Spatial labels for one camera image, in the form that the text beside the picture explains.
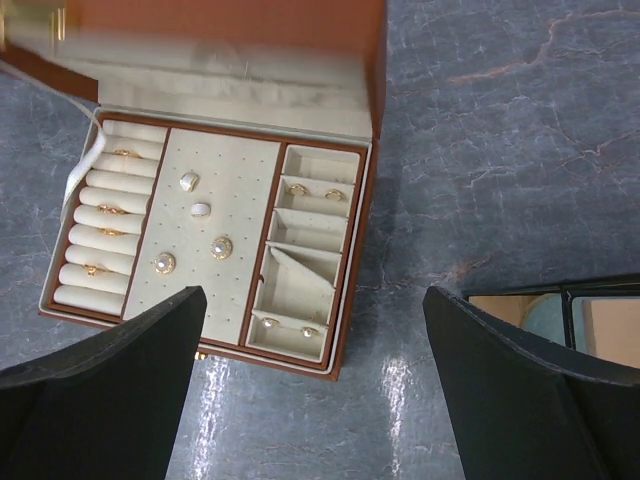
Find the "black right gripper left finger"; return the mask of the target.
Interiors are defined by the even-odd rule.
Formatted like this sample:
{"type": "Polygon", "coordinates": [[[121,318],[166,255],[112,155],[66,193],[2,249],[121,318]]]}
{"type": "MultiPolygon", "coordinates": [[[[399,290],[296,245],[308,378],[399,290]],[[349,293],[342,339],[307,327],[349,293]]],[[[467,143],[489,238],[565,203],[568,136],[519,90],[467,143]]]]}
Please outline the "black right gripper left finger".
{"type": "Polygon", "coordinates": [[[162,479],[207,300],[187,287],[142,314],[1,372],[4,479],[162,479]]]}

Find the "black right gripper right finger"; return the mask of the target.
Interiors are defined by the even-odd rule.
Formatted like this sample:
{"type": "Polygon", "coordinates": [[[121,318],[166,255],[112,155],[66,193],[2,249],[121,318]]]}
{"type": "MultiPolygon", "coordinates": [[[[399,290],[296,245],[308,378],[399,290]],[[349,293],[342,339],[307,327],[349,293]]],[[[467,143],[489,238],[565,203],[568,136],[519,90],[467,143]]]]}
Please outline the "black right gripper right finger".
{"type": "Polygon", "coordinates": [[[636,479],[639,371],[528,333],[440,287],[426,330],[468,479],[636,479]]]}

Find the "small round gold earring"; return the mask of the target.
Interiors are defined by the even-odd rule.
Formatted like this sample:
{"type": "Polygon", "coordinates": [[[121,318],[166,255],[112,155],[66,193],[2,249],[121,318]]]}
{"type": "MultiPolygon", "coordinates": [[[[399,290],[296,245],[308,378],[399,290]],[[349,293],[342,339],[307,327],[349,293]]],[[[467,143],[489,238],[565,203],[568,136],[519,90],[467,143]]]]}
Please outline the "small round gold earring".
{"type": "Polygon", "coordinates": [[[160,275],[172,273],[176,267],[176,259],[169,252],[158,254],[152,261],[155,271],[160,275]]]}

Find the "pearl stud earring gold setting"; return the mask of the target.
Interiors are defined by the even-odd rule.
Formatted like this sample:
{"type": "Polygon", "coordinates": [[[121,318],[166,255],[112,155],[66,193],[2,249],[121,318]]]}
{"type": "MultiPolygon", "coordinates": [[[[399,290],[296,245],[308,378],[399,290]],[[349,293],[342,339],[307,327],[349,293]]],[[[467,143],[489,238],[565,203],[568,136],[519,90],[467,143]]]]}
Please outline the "pearl stud earring gold setting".
{"type": "Polygon", "coordinates": [[[212,241],[210,251],[215,259],[224,260],[231,256],[233,244],[227,237],[217,237],[212,241]]]}

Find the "small brown jewelry tray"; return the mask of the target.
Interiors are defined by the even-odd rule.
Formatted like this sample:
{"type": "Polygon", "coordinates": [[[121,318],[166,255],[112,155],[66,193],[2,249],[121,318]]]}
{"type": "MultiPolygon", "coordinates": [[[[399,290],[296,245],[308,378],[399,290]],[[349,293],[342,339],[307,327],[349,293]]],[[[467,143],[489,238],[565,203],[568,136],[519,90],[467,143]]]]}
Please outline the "small brown jewelry tray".
{"type": "Polygon", "coordinates": [[[199,286],[201,353],[332,376],[368,167],[357,143],[102,112],[68,179],[39,310],[109,328],[199,286]],[[188,171],[193,192],[179,186],[188,171]],[[190,215],[197,202],[209,217],[190,215]],[[233,244],[227,259],[211,254],[217,237],[233,244]],[[162,252],[176,259],[168,275],[152,264],[162,252]],[[110,272],[89,277],[83,264],[110,272]]]}

